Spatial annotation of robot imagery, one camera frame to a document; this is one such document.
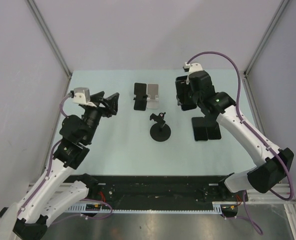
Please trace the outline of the dark phone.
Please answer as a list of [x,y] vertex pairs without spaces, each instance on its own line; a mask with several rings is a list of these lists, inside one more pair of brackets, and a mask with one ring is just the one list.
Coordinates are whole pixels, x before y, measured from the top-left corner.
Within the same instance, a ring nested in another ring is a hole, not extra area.
[[194,134],[194,140],[196,142],[203,142],[208,140],[206,121],[204,117],[193,117],[192,128]]

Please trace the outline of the blue phone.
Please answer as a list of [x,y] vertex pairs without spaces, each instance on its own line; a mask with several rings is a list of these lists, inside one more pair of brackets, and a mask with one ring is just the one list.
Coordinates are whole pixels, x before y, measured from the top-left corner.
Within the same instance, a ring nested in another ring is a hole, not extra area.
[[186,84],[187,75],[179,76],[175,79],[177,105],[182,111],[194,110],[197,105],[190,99],[190,86]]

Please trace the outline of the black folding phone stand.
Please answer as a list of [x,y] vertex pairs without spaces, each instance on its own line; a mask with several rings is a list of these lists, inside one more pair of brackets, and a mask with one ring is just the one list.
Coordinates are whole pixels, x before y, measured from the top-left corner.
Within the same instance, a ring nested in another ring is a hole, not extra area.
[[147,106],[147,84],[138,83],[134,84],[134,110],[145,111]]

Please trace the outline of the white folding phone stand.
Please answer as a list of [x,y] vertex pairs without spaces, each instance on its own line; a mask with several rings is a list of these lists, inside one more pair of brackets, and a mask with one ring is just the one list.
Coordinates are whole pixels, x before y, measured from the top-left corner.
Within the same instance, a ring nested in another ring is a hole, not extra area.
[[148,109],[156,110],[159,108],[159,85],[147,85],[147,105]]

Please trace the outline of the black round-base phone stand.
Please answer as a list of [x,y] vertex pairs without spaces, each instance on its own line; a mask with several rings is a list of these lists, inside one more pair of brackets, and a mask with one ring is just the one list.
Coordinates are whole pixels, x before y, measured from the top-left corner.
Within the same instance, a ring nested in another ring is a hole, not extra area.
[[150,136],[157,142],[165,142],[171,136],[171,129],[164,120],[165,114],[161,112],[158,115],[154,113],[150,115],[150,120],[155,122],[150,128]]

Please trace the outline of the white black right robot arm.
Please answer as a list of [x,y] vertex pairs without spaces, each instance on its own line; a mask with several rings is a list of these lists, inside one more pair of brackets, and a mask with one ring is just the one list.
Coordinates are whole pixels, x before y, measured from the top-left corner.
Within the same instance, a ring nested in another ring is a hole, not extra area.
[[219,197],[231,200],[236,192],[255,189],[265,194],[290,171],[294,153],[281,149],[259,132],[238,110],[236,102],[226,93],[217,92],[210,75],[193,72],[175,79],[178,105],[185,111],[200,108],[209,119],[224,127],[247,151],[255,167],[232,173],[219,186]]

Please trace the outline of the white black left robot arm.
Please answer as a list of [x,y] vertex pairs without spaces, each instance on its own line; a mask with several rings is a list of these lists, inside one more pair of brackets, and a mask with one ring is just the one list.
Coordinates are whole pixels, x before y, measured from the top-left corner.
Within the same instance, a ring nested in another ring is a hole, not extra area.
[[67,190],[53,195],[89,153],[87,146],[92,143],[101,118],[117,115],[119,93],[109,97],[104,94],[90,94],[88,88],[78,87],[61,100],[62,138],[52,147],[45,170],[33,187],[19,202],[0,211],[0,240],[10,239],[12,234],[22,240],[40,240],[70,206],[97,197],[98,182],[86,173]]

